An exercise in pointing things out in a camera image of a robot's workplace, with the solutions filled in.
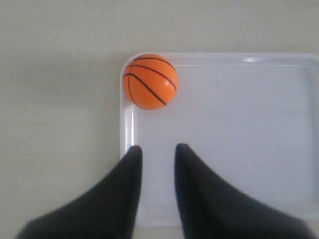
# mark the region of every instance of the basketball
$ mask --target basketball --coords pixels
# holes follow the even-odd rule
[[[164,57],[144,54],[132,60],[123,74],[127,98],[144,110],[156,110],[175,96],[178,79],[175,68]]]

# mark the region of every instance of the gray background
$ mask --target gray background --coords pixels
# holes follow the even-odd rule
[[[1,238],[116,164],[120,69],[146,51],[319,54],[319,1],[0,0]]]

